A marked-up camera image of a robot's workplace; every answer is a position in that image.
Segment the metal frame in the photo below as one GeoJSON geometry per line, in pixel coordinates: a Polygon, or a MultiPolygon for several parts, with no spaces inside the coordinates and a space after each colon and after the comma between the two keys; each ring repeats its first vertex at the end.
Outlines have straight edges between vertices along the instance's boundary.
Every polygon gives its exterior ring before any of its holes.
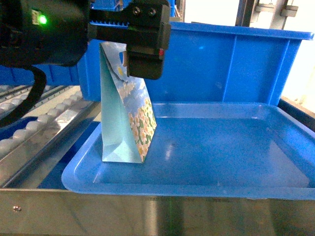
{"type": "Polygon", "coordinates": [[[285,97],[281,98],[278,107],[315,132],[315,113],[285,97]]]}
{"type": "Polygon", "coordinates": [[[235,26],[249,27],[257,0],[240,0],[235,26]]]}
{"type": "Polygon", "coordinates": [[[0,202],[1,235],[285,236],[315,232],[315,202],[308,201],[1,189],[0,202]]]}

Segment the black cable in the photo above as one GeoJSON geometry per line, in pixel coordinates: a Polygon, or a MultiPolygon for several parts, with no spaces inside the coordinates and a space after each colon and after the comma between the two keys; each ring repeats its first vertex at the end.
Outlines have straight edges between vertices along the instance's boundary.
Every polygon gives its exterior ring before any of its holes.
{"type": "Polygon", "coordinates": [[[47,83],[46,74],[42,70],[34,66],[25,67],[22,69],[29,70],[33,73],[34,85],[28,97],[10,114],[0,120],[0,128],[14,123],[22,118],[24,115],[26,115],[30,111],[30,109],[32,109],[32,107],[35,106],[35,104],[40,100],[40,97],[44,93],[44,89],[47,83]]]}

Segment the screw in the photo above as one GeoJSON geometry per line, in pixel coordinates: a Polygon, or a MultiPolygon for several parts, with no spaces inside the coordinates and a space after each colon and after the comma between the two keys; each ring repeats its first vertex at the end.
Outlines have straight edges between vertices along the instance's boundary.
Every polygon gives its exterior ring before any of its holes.
{"type": "Polygon", "coordinates": [[[14,206],[13,207],[13,211],[14,212],[18,212],[18,211],[21,211],[21,210],[22,210],[22,208],[20,206],[14,206]]]}
{"type": "Polygon", "coordinates": [[[149,16],[154,17],[156,15],[157,11],[154,8],[151,8],[149,10],[149,16]]]}
{"type": "Polygon", "coordinates": [[[134,14],[135,16],[139,16],[140,13],[141,13],[140,8],[136,6],[136,7],[133,9],[133,14],[134,14]]]}

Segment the blue tray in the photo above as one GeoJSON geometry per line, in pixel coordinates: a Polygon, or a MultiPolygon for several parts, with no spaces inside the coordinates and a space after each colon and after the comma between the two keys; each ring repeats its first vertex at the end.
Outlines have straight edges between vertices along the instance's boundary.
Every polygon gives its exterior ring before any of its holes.
{"type": "Polygon", "coordinates": [[[98,126],[66,167],[77,193],[315,200],[315,134],[264,104],[154,104],[144,164],[103,163],[98,126]]]}

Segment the floral paper bag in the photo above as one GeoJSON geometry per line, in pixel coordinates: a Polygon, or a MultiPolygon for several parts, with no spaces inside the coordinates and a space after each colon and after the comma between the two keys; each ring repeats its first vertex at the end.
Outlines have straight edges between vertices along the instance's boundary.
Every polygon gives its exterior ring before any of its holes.
{"type": "Polygon", "coordinates": [[[144,80],[128,77],[122,65],[125,50],[100,45],[103,161],[143,163],[157,124],[144,80]]]}

